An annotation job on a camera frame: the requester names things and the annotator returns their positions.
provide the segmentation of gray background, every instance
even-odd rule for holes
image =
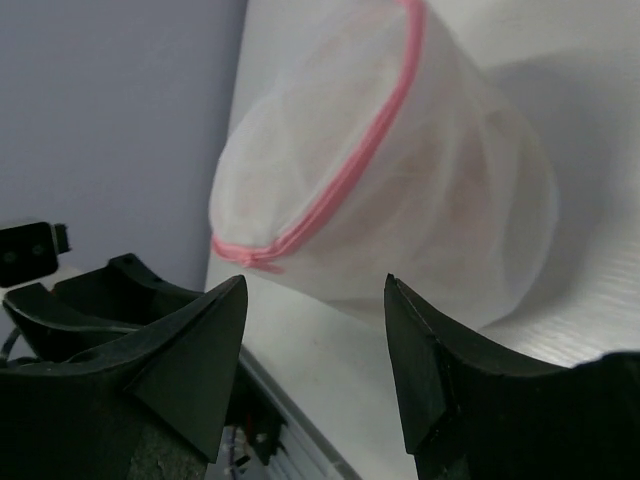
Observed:
[[[246,2],[0,0],[0,223],[69,226],[203,288]]]

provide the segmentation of pink trim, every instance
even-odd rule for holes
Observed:
[[[212,247],[220,258],[247,268],[282,273],[282,268],[270,264],[269,261],[295,252],[315,235],[331,219],[358,183],[407,98],[422,55],[427,19],[426,5],[423,0],[396,1],[407,10],[407,48],[402,72],[391,96],[376,115],[358,147],[295,227],[286,231],[268,247],[252,248],[225,243],[214,234]]]

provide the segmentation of white mesh bag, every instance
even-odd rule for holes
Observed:
[[[525,119],[422,0],[351,0],[229,138],[223,259],[383,325],[387,273],[473,328],[544,262],[553,172]]]

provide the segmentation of white table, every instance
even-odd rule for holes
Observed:
[[[340,1],[250,2],[232,128],[298,53],[308,26]],[[539,129],[561,188],[548,268],[523,308],[484,333],[565,365],[640,348],[637,2],[432,3]],[[207,285],[238,272],[212,257]],[[383,332],[251,275],[248,282],[245,344],[291,399],[362,478],[416,478]]]

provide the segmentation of plastic bag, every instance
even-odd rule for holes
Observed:
[[[557,218],[538,138],[421,0],[319,28],[220,158],[215,252],[379,326],[389,272],[473,328],[503,317]]]

